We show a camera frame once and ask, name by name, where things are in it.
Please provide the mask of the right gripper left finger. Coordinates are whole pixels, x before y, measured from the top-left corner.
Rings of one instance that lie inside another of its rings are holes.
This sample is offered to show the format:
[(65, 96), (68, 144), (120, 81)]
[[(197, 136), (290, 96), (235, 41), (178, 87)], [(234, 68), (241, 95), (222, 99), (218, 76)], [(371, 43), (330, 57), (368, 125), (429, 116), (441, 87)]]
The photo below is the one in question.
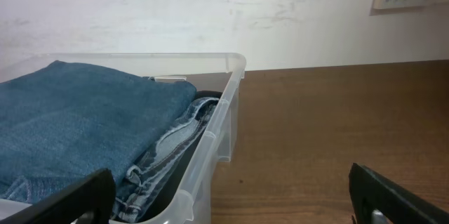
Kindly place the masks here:
[(108, 224), (116, 195), (109, 169), (100, 169), (37, 204), (33, 204), (1, 224)]

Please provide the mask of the dark blue jeans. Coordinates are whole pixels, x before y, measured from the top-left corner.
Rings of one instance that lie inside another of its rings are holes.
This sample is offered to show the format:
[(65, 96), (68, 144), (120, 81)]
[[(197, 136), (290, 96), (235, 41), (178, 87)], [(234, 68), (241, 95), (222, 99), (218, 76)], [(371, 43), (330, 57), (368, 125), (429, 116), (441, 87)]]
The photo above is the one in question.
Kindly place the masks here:
[(220, 93), (56, 60), (1, 84), (1, 197), (35, 204), (98, 169), (111, 217), (144, 219), (203, 135)]

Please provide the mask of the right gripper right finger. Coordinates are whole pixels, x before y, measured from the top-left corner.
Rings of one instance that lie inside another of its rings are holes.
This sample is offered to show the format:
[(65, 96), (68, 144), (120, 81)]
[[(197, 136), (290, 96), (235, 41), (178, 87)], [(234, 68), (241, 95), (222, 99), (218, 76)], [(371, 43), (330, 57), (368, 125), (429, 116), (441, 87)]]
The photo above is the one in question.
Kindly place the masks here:
[(354, 209), (353, 224), (448, 223), (448, 212), (364, 165), (352, 164), (349, 194)]

